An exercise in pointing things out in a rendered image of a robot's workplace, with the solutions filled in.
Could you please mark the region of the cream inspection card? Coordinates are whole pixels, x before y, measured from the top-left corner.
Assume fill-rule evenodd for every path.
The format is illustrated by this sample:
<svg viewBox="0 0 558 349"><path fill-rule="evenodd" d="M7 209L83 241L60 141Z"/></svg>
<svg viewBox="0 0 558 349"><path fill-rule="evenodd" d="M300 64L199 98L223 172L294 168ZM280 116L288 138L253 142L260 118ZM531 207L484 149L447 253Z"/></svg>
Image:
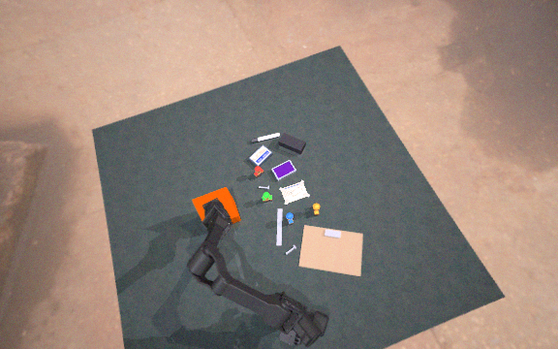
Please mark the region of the cream inspection card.
<svg viewBox="0 0 558 349"><path fill-rule="evenodd" d="M281 188L279 190L282 191L283 197L285 199L285 205L287 205L290 202L302 199L304 197L308 197L309 198L309 194L307 194L307 191L305 189L305 186L303 184L303 180L299 183L296 183L294 185L285 187L285 188Z"/></svg>

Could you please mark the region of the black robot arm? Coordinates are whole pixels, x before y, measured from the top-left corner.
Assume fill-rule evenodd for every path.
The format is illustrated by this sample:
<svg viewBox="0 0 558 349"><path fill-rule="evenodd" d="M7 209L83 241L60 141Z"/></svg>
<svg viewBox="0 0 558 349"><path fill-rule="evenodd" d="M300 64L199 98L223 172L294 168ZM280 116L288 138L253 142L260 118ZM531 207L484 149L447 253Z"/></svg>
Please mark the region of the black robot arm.
<svg viewBox="0 0 558 349"><path fill-rule="evenodd" d="M264 323L280 332L281 341L291 345L302 341L305 347L311 346L323 332L307 313L302 312L298 301L287 297L284 292L279 296L265 295L228 273L225 257L217 245L231 228L232 219L218 198L202 207L205 216L202 224L208 235L187 263L187 269L195 280L208 287L215 296L224 296L259 313ZM219 276L215 281L207 280L204 275L215 263Z"/></svg>

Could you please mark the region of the red-handled rubber stamp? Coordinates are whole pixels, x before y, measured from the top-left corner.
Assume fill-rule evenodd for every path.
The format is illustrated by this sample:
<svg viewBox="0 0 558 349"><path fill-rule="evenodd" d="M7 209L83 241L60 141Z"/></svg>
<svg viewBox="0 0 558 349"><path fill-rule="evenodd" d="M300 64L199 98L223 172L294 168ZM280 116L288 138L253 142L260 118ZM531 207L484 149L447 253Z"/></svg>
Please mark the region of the red-handled rubber stamp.
<svg viewBox="0 0 558 349"><path fill-rule="evenodd" d="M262 175L263 173L264 173L264 170L263 170L260 166L255 167L254 176L255 176L256 178L258 178L258 177L259 177L260 175Z"/></svg>

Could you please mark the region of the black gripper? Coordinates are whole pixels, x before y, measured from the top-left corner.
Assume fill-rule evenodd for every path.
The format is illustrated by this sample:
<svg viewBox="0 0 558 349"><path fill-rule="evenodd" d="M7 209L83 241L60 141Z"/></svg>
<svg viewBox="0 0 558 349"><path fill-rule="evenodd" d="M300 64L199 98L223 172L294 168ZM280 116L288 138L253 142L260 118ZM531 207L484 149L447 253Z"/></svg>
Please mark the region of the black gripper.
<svg viewBox="0 0 558 349"><path fill-rule="evenodd" d="M321 334L321 336L325 335L326 332L326 327L329 321L329 317L327 316L327 314L323 314L320 311L316 311L314 309L310 309L310 311L307 311L307 306L305 306L304 304L300 303L301 308L302 308L302 312L305 314L307 313L310 317L310 319L314 322L314 324L318 327L318 329L320 329L323 333Z"/></svg>

